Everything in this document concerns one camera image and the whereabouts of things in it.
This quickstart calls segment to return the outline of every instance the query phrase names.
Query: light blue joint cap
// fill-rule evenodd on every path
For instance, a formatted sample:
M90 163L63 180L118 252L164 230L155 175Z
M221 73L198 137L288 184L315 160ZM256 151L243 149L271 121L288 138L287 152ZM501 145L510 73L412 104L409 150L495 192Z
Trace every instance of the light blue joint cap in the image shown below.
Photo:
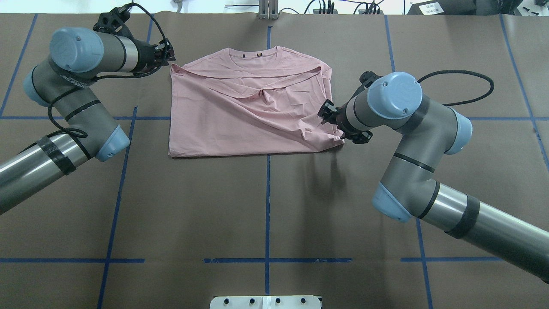
M372 204L382 214L399 222L408 222L412 218L410 212L404 208L382 183L379 183L376 189Z
M416 78L405 72L393 72L368 89L368 105L380 117L402 119L413 114L421 104L423 91Z
M126 133L124 133L124 130L122 130L120 125L118 125L109 136L109 139L107 139L103 147L101 147L96 155L96 158L98 158L101 162L105 162L115 154L126 149L129 145L130 139L126 136Z
M36 88L34 88L34 84L32 83L32 72L34 72L34 69L32 69L28 74L27 76L25 77L25 79L23 80L23 90L25 90L25 93L27 94L27 96L35 101L36 103L44 106L44 107L48 107L49 104L48 102L44 101L40 95L38 94L38 92L36 92Z
M452 147L450 147L450 149L445 152L445 154L447 155L453 155L461 151L461 149L463 149L463 147L465 147L465 145L469 143L469 140L471 140L471 136L473 135L473 125L471 124L471 121L467 119L467 117L458 113L455 109L450 109L456 115L457 134Z
M49 52L60 68L81 73L99 65L105 48L101 38L92 30L64 27L53 33Z

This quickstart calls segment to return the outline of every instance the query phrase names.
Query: pink fabric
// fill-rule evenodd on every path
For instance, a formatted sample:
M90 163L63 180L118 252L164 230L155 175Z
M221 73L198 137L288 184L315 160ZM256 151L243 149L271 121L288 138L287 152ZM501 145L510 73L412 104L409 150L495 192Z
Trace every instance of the pink fabric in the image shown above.
M168 154L318 152L343 144L342 132L317 116L332 98L331 74L322 61L279 46L225 48L183 67L172 64Z

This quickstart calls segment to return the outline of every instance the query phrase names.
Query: black cable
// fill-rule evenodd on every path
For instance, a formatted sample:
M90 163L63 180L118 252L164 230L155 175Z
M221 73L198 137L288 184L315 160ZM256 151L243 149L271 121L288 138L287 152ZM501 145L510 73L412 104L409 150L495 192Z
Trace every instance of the black cable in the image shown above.
M480 101L483 98L488 97L494 91L494 81L491 78L489 78L488 76L486 76L484 74L481 74L481 73L477 73L477 72L473 72L473 71L466 71L466 70L436 71L436 72L432 72L432 73L427 74L424 77L418 79L417 82L422 82L422 81L426 80L427 78L429 78L431 76L440 75L440 74L467 74L467 75L473 75L473 76L476 76L476 77L480 77L480 78L482 78L482 79L484 79L484 80L486 80L487 82L490 83L490 89L488 90L488 92L481 95L480 97L474 98L472 100L467 100L467 101L461 101L461 102L456 102L456 103L448 103L448 104L444 104L444 106L456 106L456 105L463 105L463 104L467 104L467 103Z
M307 7L305 8L305 12L303 12L303 14L307 14L307 10L309 9L309 7L311 6L311 4L314 2L315 0L311 0L311 2L309 2L309 4L307 5Z
M353 15L356 13L356 11L358 10L358 8L359 8L361 5L363 5L363 4L365 4L365 5L366 5L366 9L368 9L368 3L366 3L366 2L361 2L359 5L356 6L355 10L353 11Z
M292 11L298 13L298 11L294 10L293 8L283 8L283 9L280 10L280 12L282 12L282 11L284 11L284 10L292 10Z
M143 12L145 12L145 14L147 16L149 16L149 18L154 22L154 24L156 25L156 27L158 28L158 31L160 32L160 35L162 36L162 40L164 41L164 50L162 51L162 61L160 62L160 65L156 68L154 68L153 70L151 70L150 72L147 72L147 73L143 73L143 74L137 74L137 75L103 75L103 76L99 76L99 77L95 77L93 78L92 80L93 81L98 81L100 79L105 79L105 78L142 78L142 77L145 77L145 76L149 76L149 75L152 75L154 73L156 73L158 70L160 70L160 68L162 67L162 64L164 63L164 61L166 61L166 58L167 58L167 55L168 55L168 51L167 51L167 44L169 44L166 36L164 35L164 32L162 31L162 28L160 27L160 25L158 24L158 21L156 21L156 19L154 19L154 16L152 16L144 7L142 7L139 3L128 3L128 4L125 4L124 7L126 7L127 9L131 8L131 7L138 7L140 8Z

